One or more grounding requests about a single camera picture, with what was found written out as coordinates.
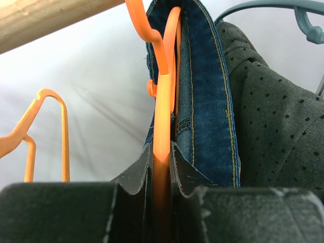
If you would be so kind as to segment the orange hanger of floral skirt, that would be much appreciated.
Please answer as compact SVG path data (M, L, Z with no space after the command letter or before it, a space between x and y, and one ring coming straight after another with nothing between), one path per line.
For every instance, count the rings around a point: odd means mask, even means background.
M24 182L70 181L67 107L50 89L41 89L21 111L1 98L1 178L19 175Z

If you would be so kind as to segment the orange hanger of denim skirt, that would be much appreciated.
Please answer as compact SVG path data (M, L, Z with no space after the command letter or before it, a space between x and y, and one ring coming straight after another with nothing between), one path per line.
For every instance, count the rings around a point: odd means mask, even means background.
M148 81L147 91L156 98L153 132L152 239L172 242L172 200L170 182L171 115L178 112L176 93L180 70L181 8L168 14L164 34L151 28L142 1L126 1L138 35L152 43L158 65L157 84Z

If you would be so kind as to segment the dark denim skirt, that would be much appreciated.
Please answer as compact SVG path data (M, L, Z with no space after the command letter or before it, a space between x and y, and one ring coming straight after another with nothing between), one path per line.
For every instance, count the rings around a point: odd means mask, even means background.
M240 187L232 95L216 26L200 1L152 1L151 27L164 33L174 7L181 8L182 24L176 144L214 184Z

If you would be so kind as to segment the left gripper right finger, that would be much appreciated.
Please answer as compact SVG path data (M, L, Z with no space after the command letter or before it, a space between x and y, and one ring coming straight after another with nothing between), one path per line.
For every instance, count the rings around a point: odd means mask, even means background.
M301 188L221 188L171 144L176 242L323 242L323 203Z

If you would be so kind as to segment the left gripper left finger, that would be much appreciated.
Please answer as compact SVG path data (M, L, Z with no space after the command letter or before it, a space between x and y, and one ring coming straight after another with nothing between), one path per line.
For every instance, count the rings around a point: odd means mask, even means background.
M152 147L109 182L15 183L1 190L1 242L149 242Z

